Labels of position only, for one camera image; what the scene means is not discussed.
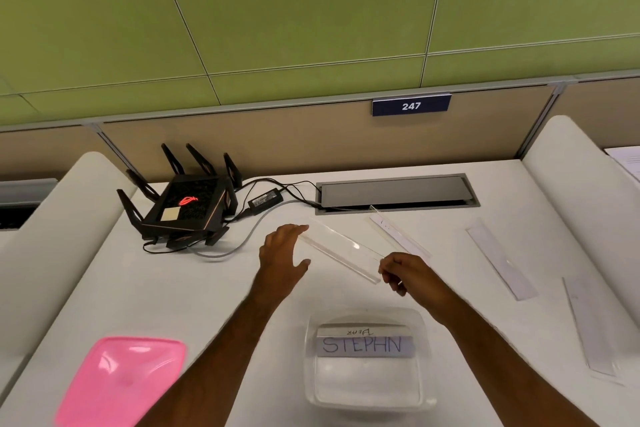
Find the beige cubicle partition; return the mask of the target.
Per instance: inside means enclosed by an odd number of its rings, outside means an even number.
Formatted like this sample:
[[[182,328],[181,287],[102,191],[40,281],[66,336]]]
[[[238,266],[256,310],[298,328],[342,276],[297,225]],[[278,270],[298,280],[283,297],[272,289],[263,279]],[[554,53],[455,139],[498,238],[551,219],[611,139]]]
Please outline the beige cubicle partition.
[[[373,117],[374,99],[451,93],[447,112]],[[601,147],[636,145],[640,68],[0,126],[0,179],[61,178],[97,151],[152,182],[186,144],[244,177],[522,158],[567,115]]]

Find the pink plastic lid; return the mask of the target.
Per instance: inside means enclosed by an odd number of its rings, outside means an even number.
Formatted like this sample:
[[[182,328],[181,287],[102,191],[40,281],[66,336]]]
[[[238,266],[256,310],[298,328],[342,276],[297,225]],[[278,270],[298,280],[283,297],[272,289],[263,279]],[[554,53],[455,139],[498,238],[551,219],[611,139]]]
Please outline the pink plastic lid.
[[[186,352],[173,339],[101,338],[71,381],[55,426],[134,427],[178,379]]]

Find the clear acrylic name holder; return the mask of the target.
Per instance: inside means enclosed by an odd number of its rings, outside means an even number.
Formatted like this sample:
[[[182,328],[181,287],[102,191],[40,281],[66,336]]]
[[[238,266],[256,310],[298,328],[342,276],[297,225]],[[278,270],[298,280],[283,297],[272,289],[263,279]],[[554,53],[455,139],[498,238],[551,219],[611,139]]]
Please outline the clear acrylic name holder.
[[[372,284],[381,282],[382,256],[326,225],[311,221],[299,239]]]
[[[373,205],[369,206],[371,213],[370,220],[393,242],[395,242],[400,248],[411,255],[420,257],[426,263],[429,263],[432,259],[431,253],[429,253],[418,242],[414,241],[412,237],[406,235],[403,230],[394,224],[390,218],[384,213],[381,213]]]
[[[492,230],[482,220],[476,220],[465,230],[516,301],[531,300],[539,295],[536,287],[510,261]]]
[[[588,369],[598,379],[619,383],[614,351],[600,318],[589,277],[563,277],[563,285]]]

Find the person's left forearm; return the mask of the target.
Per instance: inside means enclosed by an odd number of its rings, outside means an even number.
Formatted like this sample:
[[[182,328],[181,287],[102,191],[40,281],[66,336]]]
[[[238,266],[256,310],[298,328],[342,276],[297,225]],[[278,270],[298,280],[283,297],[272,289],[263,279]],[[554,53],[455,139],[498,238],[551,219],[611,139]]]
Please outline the person's left forearm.
[[[254,282],[210,344],[135,427],[225,427],[269,319],[291,291]]]

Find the person's right forearm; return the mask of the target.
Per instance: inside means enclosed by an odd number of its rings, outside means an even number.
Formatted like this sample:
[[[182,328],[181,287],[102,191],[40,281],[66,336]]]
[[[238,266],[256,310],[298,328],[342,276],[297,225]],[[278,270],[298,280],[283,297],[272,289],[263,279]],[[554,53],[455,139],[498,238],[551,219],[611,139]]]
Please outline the person's right forearm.
[[[428,287],[419,301],[448,329],[504,427],[598,427],[448,286]]]

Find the white desk divider panel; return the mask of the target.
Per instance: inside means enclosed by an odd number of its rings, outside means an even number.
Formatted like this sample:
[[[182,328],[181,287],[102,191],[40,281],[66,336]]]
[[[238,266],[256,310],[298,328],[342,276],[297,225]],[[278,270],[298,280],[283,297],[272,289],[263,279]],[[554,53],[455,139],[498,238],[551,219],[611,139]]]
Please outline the white desk divider panel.
[[[588,284],[610,340],[640,349],[640,183],[565,115],[522,162],[588,259],[571,275]]]
[[[33,353],[123,214],[135,185],[85,153],[0,250],[0,353]]]

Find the black router with antennas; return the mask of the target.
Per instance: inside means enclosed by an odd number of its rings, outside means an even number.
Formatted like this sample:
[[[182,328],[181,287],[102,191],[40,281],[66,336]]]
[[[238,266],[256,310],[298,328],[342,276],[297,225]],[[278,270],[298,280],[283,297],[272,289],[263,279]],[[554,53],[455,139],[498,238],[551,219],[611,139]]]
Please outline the black router with antennas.
[[[170,149],[161,148],[175,173],[161,194],[138,173],[128,169],[127,176],[153,203],[146,216],[142,216],[122,189],[117,193],[132,226],[142,239],[153,244],[166,243],[169,250],[177,251],[204,241],[214,245],[228,230],[225,220],[237,212],[236,191],[243,184],[243,177],[228,153],[223,158],[227,174],[218,174],[213,165],[193,146],[186,145],[204,174],[187,174]],[[180,206],[179,219],[160,221],[166,207]]]

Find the person's left hand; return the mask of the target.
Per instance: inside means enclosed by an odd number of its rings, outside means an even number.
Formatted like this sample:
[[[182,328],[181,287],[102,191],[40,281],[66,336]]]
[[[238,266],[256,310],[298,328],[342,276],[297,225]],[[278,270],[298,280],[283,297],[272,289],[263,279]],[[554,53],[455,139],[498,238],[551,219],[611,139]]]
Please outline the person's left hand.
[[[294,263],[294,248],[307,225],[286,224],[265,238],[260,247],[260,268],[254,281],[255,290],[274,302],[281,302],[298,283],[289,280],[289,269]]]

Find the clear plastic container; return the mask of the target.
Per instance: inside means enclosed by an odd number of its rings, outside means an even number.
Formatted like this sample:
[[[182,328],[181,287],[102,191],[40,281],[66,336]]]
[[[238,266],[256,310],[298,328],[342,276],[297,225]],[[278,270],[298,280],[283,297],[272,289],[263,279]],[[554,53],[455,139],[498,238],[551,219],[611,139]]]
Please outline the clear plastic container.
[[[408,335],[412,358],[328,358],[316,355],[317,337]],[[414,309],[327,309],[308,321],[303,381],[309,403],[337,410],[409,413],[436,406],[428,333]]]

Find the black power adapter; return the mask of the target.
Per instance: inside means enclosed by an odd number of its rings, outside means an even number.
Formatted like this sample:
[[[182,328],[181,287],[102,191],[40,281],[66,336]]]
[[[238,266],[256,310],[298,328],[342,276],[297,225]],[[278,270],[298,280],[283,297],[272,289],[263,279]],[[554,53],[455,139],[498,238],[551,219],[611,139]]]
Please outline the black power adapter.
[[[268,192],[253,198],[248,202],[248,207],[253,216],[266,212],[270,208],[283,203],[284,198],[279,189],[273,188]]]

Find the person's right hand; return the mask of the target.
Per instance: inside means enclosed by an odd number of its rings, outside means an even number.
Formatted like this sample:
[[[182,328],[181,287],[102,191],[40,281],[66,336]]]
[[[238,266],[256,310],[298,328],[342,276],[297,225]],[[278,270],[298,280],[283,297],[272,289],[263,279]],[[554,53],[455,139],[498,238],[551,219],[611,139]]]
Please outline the person's right hand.
[[[408,295],[430,313],[438,312],[451,294],[451,289],[425,261],[412,255],[410,278],[405,281]]]

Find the white paper sheets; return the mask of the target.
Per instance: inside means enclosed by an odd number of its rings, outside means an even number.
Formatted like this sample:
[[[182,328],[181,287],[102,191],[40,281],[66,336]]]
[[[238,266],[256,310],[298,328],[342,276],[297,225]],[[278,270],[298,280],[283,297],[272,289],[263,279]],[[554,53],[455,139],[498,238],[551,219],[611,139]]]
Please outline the white paper sheets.
[[[604,152],[640,183],[640,145],[605,148]]]

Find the white handwritten name card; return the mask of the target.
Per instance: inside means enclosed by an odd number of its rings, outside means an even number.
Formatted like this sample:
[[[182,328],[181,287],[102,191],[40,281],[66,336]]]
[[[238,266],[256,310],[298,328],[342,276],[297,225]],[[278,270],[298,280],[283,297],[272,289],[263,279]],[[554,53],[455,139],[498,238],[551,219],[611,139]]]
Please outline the white handwritten name card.
[[[317,337],[316,355],[328,358],[412,358],[417,354],[408,335]]]

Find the blue number sign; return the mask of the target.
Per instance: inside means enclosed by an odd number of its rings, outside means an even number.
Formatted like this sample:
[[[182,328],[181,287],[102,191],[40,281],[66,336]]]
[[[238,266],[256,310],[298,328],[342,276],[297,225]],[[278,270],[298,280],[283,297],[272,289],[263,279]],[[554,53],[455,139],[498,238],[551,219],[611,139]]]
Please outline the blue number sign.
[[[451,93],[374,99],[371,104],[371,115],[383,117],[447,112],[451,99]]]

